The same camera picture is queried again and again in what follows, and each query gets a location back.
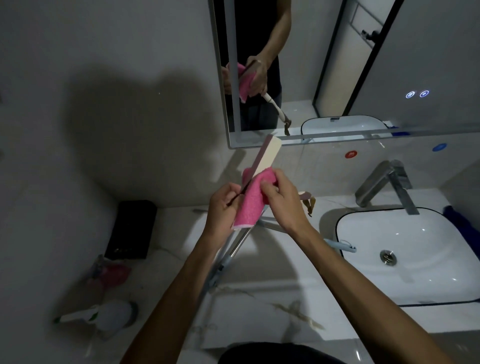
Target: mirror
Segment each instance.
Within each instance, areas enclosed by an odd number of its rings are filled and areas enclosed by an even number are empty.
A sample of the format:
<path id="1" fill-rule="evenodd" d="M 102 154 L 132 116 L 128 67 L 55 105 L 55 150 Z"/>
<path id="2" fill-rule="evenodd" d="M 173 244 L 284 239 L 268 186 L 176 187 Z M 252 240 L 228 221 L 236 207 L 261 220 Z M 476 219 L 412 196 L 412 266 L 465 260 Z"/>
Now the mirror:
<path id="1" fill-rule="evenodd" d="M 210 1 L 230 147 L 480 131 L 473 0 Z"/>

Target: faucet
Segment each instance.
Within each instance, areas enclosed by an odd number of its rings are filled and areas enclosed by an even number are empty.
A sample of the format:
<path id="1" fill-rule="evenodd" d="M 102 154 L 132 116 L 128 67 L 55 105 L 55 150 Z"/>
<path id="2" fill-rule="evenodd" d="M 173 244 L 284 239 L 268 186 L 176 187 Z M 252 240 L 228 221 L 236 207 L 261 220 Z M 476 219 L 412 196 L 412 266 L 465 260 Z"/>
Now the faucet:
<path id="1" fill-rule="evenodd" d="M 412 188 L 403 163 L 399 160 L 384 160 L 373 170 L 367 180 L 355 192 L 355 202 L 360 207 L 366 207 L 372 198 L 390 182 L 409 215 L 419 215 L 407 190 Z"/>

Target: blue cloth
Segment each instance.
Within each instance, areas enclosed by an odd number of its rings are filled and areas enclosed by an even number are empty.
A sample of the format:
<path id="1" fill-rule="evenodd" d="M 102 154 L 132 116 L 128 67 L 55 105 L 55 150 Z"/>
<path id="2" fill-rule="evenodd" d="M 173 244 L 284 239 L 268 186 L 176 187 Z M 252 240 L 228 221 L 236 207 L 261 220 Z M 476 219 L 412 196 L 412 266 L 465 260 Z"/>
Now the blue cloth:
<path id="1" fill-rule="evenodd" d="M 462 214 L 455 211 L 453 207 L 444 208 L 444 216 L 455 225 L 463 238 L 472 248 L 473 252 L 480 259 L 480 232 L 476 230 Z"/>

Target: sink drain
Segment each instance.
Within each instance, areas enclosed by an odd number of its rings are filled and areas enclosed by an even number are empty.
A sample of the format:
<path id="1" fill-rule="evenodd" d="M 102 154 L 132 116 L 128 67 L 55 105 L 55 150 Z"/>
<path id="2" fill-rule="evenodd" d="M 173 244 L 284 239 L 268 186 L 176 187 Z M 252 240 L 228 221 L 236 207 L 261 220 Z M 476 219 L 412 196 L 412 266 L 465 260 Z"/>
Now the sink drain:
<path id="1" fill-rule="evenodd" d="M 394 266 L 396 264 L 396 256 L 390 250 L 382 250 L 380 252 L 380 259 L 388 266 Z"/>

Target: pink microfiber cloth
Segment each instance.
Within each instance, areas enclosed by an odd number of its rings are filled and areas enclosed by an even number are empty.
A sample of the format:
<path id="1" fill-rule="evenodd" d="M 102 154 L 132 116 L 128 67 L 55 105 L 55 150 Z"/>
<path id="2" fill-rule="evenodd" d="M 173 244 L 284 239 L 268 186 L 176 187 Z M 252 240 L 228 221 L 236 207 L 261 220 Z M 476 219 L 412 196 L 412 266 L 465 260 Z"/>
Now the pink microfiber cloth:
<path id="1" fill-rule="evenodd" d="M 250 168 L 245 168 L 242 173 L 242 183 L 245 184 L 245 177 L 248 176 Z M 276 184 L 276 176 L 272 167 L 269 167 L 257 174 L 245 191 L 245 198 L 240 209 L 237 212 L 232 229 L 238 230 L 243 228 L 251 228 L 260 218 L 265 205 L 268 205 L 268 198 L 260 189 L 260 182 L 267 180 Z"/>
<path id="2" fill-rule="evenodd" d="M 227 64 L 227 68 L 230 71 L 230 63 Z M 243 64 L 237 63 L 239 77 L 243 74 L 246 67 Z M 252 83 L 253 78 L 255 77 L 257 72 L 252 72 L 248 75 L 245 75 L 244 78 L 240 81 L 239 85 L 239 94 L 240 94 L 240 101 L 245 103 L 248 98 L 248 92 L 250 91 L 250 84 Z"/>

